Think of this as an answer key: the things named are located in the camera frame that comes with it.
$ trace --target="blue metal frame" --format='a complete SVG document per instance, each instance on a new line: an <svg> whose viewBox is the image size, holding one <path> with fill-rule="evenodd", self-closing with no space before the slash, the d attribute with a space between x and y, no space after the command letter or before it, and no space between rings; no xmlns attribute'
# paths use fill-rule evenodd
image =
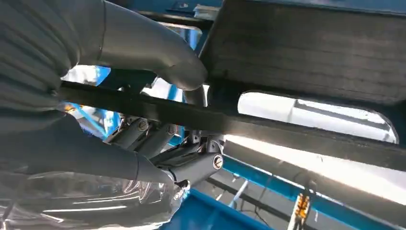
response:
<svg viewBox="0 0 406 230"><path fill-rule="evenodd" d="M183 17L193 17L197 4L220 7L221 0L135 0L130 9Z"/></svg>
<svg viewBox="0 0 406 230"><path fill-rule="evenodd" d="M110 74L111 69L109 67L104 67L104 66L98 66L98 77L97 77L97 82L96 85L100 85L104 81L104 79L107 78L107 76Z"/></svg>
<svg viewBox="0 0 406 230"><path fill-rule="evenodd" d="M224 169L231 173L250 180L262 187L267 187L275 193L278 193L291 201L295 201L297 195L303 192L303 189L284 181L278 177L272 177L271 174L262 172L230 157L224 157ZM312 203L312 208L320 213L329 216L341 223L358 230L388 230L389 226L371 219L353 209L346 207L338 201L316 196Z"/></svg>
<svg viewBox="0 0 406 230"><path fill-rule="evenodd" d="M272 230L215 199L192 189L170 223L161 230Z"/></svg>
<svg viewBox="0 0 406 230"><path fill-rule="evenodd" d="M282 4L309 5L322 8L357 12L378 12L388 14L405 14L406 1L403 0L254 0Z"/></svg>
<svg viewBox="0 0 406 230"><path fill-rule="evenodd" d="M118 115L117 112L113 113L113 117L107 117L107 112L108 111L104 110L104 109L101 110L101 111L103 113L103 116L104 116L103 119L105 121L104 129L105 129L106 135L107 135L105 138L107 138L108 136L110 136L118 128L121 119L120 119L120 116Z"/></svg>
<svg viewBox="0 0 406 230"><path fill-rule="evenodd" d="M94 128L97 129L97 131L99 131L99 132L103 135L104 138L107 138L107 137L109 136L109 135L106 133L106 131L104 130L104 128L102 128L99 124L97 124L96 121L94 121L93 118L90 117L90 115L87 114L87 113L80 107L80 105L75 104L75 103L71 103L71 105L72 105L80 114L82 114L82 116L83 116L84 118L86 118L86 119L94 126Z"/></svg>

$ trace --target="black panel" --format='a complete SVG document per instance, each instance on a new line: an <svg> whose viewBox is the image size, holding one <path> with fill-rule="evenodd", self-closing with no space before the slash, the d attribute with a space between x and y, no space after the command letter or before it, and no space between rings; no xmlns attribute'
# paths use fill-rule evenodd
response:
<svg viewBox="0 0 406 230"><path fill-rule="evenodd" d="M406 98L406 18L228 0L201 59L219 78L394 104Z"/></svg>

